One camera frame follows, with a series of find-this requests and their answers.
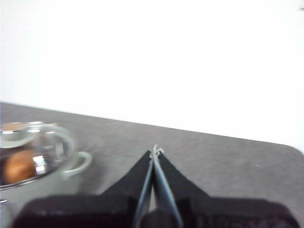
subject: gray table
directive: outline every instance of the gray table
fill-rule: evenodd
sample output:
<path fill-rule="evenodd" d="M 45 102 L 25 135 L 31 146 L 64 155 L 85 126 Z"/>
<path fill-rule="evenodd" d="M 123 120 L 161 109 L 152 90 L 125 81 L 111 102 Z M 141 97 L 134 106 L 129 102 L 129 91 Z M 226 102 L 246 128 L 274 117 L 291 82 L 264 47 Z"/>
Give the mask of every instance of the gray table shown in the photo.
<path fill-rule="evenodd" d="M 281 202 L 304 227 L 304 156 L 290 146 L 1 103 L 1 122 L 16 121 L 54 122 L 74 133 L 78 150 L 94 158 L 80 192 L 102 193 L 158 144 L 210 195 Z"/>

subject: clear glass container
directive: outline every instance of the clear glass container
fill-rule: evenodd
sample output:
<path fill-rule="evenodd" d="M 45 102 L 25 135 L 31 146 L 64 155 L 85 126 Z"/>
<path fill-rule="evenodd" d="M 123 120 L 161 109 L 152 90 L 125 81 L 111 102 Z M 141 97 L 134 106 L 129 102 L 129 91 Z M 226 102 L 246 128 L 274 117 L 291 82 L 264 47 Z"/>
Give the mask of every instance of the clear glass container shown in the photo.
<path fill-rule="evenodd" d="M 8 123 L 0 134 L 0 189 L 48 175 L 75 151 L 71 133 L 53 123 Z"/>

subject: white wall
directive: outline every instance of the white wall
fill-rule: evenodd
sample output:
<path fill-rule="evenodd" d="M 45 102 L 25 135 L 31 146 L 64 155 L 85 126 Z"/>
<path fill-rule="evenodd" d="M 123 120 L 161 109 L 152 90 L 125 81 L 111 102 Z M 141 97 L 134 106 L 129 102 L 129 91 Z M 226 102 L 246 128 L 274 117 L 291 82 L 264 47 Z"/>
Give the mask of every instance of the white wall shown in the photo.
<path fill-rule="evenodd" d="M 2 0 L 1 100 L 304 152 L 299 0 Z"/>

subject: white background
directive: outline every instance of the white background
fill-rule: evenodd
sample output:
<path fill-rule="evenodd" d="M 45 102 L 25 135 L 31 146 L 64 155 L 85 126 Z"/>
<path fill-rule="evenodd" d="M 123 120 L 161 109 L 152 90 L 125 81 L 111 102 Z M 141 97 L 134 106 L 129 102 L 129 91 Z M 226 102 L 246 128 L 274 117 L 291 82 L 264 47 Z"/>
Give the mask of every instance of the white background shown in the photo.
<path fill-rule="evenodd" d="M 2 0 L 1 100 L 304 152 L 300 0 Z"/>

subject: egg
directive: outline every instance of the egg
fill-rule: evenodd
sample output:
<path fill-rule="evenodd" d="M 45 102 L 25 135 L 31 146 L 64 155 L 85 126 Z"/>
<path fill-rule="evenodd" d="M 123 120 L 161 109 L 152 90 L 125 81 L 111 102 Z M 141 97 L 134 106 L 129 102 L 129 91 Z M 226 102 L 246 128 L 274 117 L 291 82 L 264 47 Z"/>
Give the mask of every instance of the egg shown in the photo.
<path fill-rule="evenodd" d="M 35 174 L 34 153 L 31 150 L 17 152 L 5 161 L 3 166 L 3 179 L 12 184 L 28 179 Z"/>

